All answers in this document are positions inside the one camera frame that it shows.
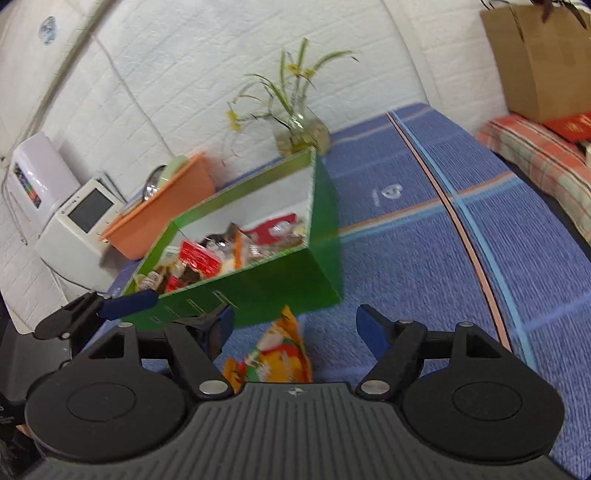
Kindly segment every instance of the red snack package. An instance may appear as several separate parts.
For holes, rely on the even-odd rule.
[[[291,231],[291,225],[297,220],[295,213],[272,218],[261,223],[246,233],[258,245],[269,245],[281,240]]]
[[[186,286],[187,286],[187,284],[185,282],[181,281],[177,277],[171,276],[168,279],[168,283],[166,284],[166,288],[164,289],[164,293],[170,293],[172,291],[178,290],[178,289],[186,287]]]
[[[178,259],[207,278],[215,277],[222,267],[222,260],[215,253],[188,240],[183,240]]]

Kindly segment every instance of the plaid blanket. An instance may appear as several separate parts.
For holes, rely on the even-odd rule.
[[[573,144],[515,114],[491,120],[476,139],[516,164],[536,186],[556,198],[584,239],[591,242],[591,169]]]

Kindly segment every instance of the red package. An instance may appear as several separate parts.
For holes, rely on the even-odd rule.
[[[588,140],[591,138],[591,112],[549,120],[544,126],[572,143]]]
[[[188,240],[183,240],[178,259],[207,278],[215,277],[222,267],[222,260],[215,253]]]
[[[297,220],[295,213],[273,218],[261,223],[246,233],[258,245],[269,245],[283,239],[291,232],[291,225]]]
[[[181,281],[178,277],[171,276],[168,279],[168,283],[166,284],[166,288],[164,289],[164,293],[170,293],[172,291],[178,290],[180,288],[185,288],[187,283]]]

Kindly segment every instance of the orange stripe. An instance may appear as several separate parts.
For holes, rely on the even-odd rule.
[[[431,170],[429,170],[429,168],[427,167],[427,165],[425,164],[425,162],[423,161],[421,156],[415,150],[413,144],[410,143],[410,140],[403,133],[403,131],[398,126],[398,124],[395,122],[394,118],[392,118],[392,116],[390,115],[389,112],[387,113],[387,115],[388,115],[388,119],[390,120],[390,122],[392,123],[394,128],[398,131],[398,134],[400,135],[400,137],[402,137],[402,139],[404,140],[404,143],[406,143],[408,149],[412,152],[414,158],[417,160],[418,164],[423,169],[423,172],[425,172],[425,175],[429,179],[429,182],[431,182],[431,185],[433,186],[433,188],[437,192],[439,199],[441,200],[443,206],[447,210],[447,213],[449,214],[450,218],[452,219],[452,222],[453,222],[454,226],[456,227],[457,233],[460,235],[460,239],[462,240],[462,243],[464,244],[464,248],[466,249],[468,257],[470,258],[470,261],[472,262],[472,265],[474,266],[474,271],[476,272],[476,276],[478,278],[478,282],[480,283],[482,293],[484,294],[486,302],[488,304],[488,308],[491,311],[492,320],[495,324],[495,329],[496,329],[497,335],[499,336],[499,341],[501,342],[502,346],[504,346],[507,350],[509,350],[511,352],[511,343],[509,341],[509,336],[507,335],[507,330],[505,328],[505,322],[503,322],[501,312],[500,312],[499,307],[496,303],[495,295],[492,292],[491,285],[488,283],[488,279],[486,278],[486,274],[484,272],[484,269],[482,268],[482,264],[480,263],[480,260],[478,259],[478,255],[476,254],[476,251],[474,250],[474,247],[473,247],[472,243],[470,242],[470,238],[468,237],[468,234],[466,233],[466,230],[465,230],[464,226],[462,225],[462,222],[460,221],[456,211],[453,209],[452,204],[449,202],[449,199],[445,195],[441,186],[438,184],[437,180],[435,179],[435,177],[431,173]]]
[[[458,193],[460,195],[465,195],[467,193],[479,193],[482,190],[486,190],[490,185],[492,185],[494,183],[499,183],[501,181],[504,181],[506,178],[513,177],[513,176],[515,176],[515,174],[513,172],[506,171],[504,173],[501,173],[500,175],[497,175],[496,177],[494,177],[492,179],[489,179],[487,181],[479,183],[478,185],[473,185],[471,187],[468,187],[467,189],[460,190]],[[342,235],[344,233],[348,233],[351,230],[361,229],[364,226],[377,225],[380,222],[383,222],[385,220],[395,220],[399,217],[404,216],[408,212],[412,212],[414,210],[419,211],[422,208],[429,207],[429,206],[434,205],[436,203],[438,203],[437,199],[428,200],[426,202],[417,203],[416,205],[411,205],[410,207],[396,210],[395,212],[385,213],[384,215],[380,215],[379,217],[364,220],[363,222],[353,223],[352,225],[348,225],[348,226],[344,226],[344,227],[340,228],[339,235]]]

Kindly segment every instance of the yellow flower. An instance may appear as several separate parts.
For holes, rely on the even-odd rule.
[[[300,69],[295,63],[290,63],[289,65],[286,65],[285,69],[292,75],[295,75],[296,77],[300,76]]]
[[[242,126],[238,123],[238,116],[234,110],[228,110],[226,112],[226,116],[228,117],[228,123],[230,124],[230,128],[232,130],[235,132],[242,130]]]
[[[316,75],[316,71],[314,69],[305,69],[304,70],[304,78],[306,80],[310,80],[314,75]]]

